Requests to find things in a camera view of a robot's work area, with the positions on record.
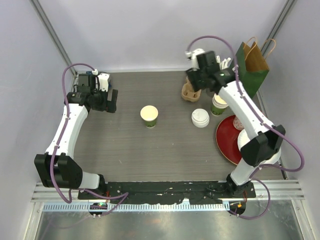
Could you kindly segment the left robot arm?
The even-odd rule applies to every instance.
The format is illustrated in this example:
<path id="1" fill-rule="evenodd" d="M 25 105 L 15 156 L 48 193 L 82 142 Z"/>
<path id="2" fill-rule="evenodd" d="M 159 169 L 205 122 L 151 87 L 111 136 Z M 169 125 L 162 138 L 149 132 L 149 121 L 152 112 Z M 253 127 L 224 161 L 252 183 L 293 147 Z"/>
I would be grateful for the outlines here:
<path id="1" fill-rule="evenodd" d="M 107 91 L 86 89 L 88 92 L 74 91 L 66 95 L 68 105 L 64 106 L 57 132 L 45 153 L 35 156 L 34 164 L 44 187 L 53 188 L 54 177 L 60 189 L 88 189 L 93 198 L 100 200 L 107 192 L 105 179 L 101 174 L 82 170 L 74 160 L 75 145 L 90 110 L 116 112 L 119 91 L 113 89 L 108 100 Z"/>

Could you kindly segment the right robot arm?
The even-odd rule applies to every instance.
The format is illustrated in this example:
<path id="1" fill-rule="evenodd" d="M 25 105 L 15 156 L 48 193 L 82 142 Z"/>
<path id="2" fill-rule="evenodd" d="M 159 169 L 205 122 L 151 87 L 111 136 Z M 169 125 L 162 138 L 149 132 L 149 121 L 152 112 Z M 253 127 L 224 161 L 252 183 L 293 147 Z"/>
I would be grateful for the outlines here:
<path id="1" fill-rule="evenodd" d="M 187 51 L 192 67 L 186 71 L 195 91 L 208 89 L 219 95 L 240 120 L 249 138 L 240 148 L 241 160 L 226 178 L 226 193 L 233 198 L 243 193 L 256 169 L 275 165 L 280 158 L 283 139 L 274 133 L 286 131 L 275 126 L 253 103 L 239 80 L 237 68 L 221 69 L 214 51 Z"/>

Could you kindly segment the white wrapped straws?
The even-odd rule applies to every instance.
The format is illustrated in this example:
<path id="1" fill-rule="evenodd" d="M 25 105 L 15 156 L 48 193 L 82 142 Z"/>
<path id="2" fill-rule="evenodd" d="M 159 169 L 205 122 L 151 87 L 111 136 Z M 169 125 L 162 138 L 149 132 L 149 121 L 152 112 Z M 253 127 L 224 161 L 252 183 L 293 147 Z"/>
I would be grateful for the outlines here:
<path id="1" fill-rule="evenodd" d="M 221 60 L 219 55 L 217 55 L 215 58 L 216 58 L 216 62 L 219 65 L 220 70 L 224 70 L 228 68 L 229 62 L 232 60 L 230 57 Z"/>

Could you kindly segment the cardboard cup carrier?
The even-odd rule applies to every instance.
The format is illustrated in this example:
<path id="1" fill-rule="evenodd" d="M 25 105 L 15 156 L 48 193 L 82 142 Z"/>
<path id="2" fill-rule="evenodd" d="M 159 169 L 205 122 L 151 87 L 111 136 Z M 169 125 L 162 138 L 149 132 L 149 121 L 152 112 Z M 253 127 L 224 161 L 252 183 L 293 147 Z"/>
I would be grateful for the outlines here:
<path id="1" fill-rule="evenodd" d="M 181 89 L 181 97 L 185 101 L 189 101 L 189 102 L 194 103 L 200 99 L 201 92 L 202 92 L 201 89 L 198 91 L 195 91 L 193 89 L 193 86 L 192 86 L 191 82 L 189 81 L 188 77 L 186 77 L 185 84 L 182 86 L 182 89 Z"/>

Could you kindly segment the stack of green cups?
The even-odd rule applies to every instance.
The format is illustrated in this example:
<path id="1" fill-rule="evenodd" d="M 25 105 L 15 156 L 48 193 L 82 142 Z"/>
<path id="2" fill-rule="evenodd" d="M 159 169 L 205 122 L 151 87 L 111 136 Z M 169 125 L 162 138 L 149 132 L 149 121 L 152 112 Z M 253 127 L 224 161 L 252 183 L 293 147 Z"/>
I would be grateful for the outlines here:
<path id="1" fill-rule="evenodd" d="M 228 107 L 226 101 L 224 101 L 218 94 L 214 94 L 212 98 L 212 105 L 211 105 L 211 113 L 214 116 L 220 116 Z"/>

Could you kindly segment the stack of white lids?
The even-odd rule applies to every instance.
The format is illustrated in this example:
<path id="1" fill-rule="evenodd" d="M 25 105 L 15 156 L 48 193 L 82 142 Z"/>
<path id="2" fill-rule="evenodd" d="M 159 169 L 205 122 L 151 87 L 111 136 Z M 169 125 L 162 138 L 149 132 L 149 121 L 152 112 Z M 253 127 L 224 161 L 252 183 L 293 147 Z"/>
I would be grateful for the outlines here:
<path id="1" fill-rule="evenodd" d="M 205 128 L 210 122 L 210 116 L 205 109 L 197 108 L 191 114 L 191 121 L 197 128 Z"/>

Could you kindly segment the green paper bag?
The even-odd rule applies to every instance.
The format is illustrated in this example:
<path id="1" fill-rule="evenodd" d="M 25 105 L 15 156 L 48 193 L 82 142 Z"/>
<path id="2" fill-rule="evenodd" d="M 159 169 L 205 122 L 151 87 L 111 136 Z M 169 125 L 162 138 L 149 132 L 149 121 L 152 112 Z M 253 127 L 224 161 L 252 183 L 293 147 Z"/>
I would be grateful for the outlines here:
<path id="1" fill-rule="evenodd" d="M 270 41 L 273 43 L 273 47 L 266 56 L 263 56 L 261 49 L 258 47 L 256 37 L 251 37 L 247 42 L 242 42 L 236 52 L 239 80 L 251 99 L 256 95 L 270 71 L 267 58 L 277 45 L 273 38 L 267 39 L 264 43 Z"/>

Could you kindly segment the pink speckled mug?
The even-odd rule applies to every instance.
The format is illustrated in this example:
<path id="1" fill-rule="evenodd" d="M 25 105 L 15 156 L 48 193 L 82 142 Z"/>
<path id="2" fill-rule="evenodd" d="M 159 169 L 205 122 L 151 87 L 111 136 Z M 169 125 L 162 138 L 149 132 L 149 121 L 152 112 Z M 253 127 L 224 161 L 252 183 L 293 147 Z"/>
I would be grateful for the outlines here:
<path id="1" fill-rule="evenodd" d="M 237 116 L 234 117 L 232 124 L 233 124 L 233 127 L 238 131 L 242 131 L 244 129 L 244 126 L 242 125 L 241 121 Z"/>

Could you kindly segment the red round tray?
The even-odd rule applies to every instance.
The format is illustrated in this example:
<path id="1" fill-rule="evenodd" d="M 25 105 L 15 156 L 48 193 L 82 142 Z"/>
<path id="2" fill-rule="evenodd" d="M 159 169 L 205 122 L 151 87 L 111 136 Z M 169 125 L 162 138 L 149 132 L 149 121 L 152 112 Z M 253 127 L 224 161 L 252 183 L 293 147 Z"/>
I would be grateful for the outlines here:
<path id="1" fill-rule="evenodd" d="M 228 116 L 218 124 L 215 140 L 222 155 L 234 165 L 238 165 L 242 158 L 238 147 L 238 136 L 241 131 L 233 125 L 235 117 L 235 115 Z"/>

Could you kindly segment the white plate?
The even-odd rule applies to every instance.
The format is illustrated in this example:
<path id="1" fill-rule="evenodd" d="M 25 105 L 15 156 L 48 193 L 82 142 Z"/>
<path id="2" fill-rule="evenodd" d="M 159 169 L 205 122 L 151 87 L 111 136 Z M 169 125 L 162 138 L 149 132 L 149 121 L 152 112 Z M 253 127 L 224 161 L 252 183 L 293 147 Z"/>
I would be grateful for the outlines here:
<path id="1" fill-rule="evenodd" d="M 241 148 L 247 144 L 250 141 L 247 132 L 245 129 L 243 129 L 237 138 L 237 146 L 238 146 L 238 150 L 240 151 Z M 276 154 L 274 154 L 270 159 L 265 160 L 262 162 L 262 164 L 275 164 L 276 162 L 279 161 L 281 157 L 281 149 L 278 150 L 278 152 Z"/>

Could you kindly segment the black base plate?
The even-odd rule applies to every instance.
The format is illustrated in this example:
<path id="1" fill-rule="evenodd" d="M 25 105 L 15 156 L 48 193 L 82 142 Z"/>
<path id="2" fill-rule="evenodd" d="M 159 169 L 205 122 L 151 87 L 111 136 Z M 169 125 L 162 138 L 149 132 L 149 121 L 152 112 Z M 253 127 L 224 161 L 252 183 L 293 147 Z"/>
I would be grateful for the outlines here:
<path id="1" fill-rule="evenodd" d="M 205 205 L 221 203 L 222 199 L 256 197 L 252 182 L 239 190 L 230 190 L 224 181 L 108 182 L 102 191 L 93 191 L 105 197 L 128 193 L 123 203 L 131 205 L 179 205 L 184 199 L 188 199 L 191 205 Z"/>

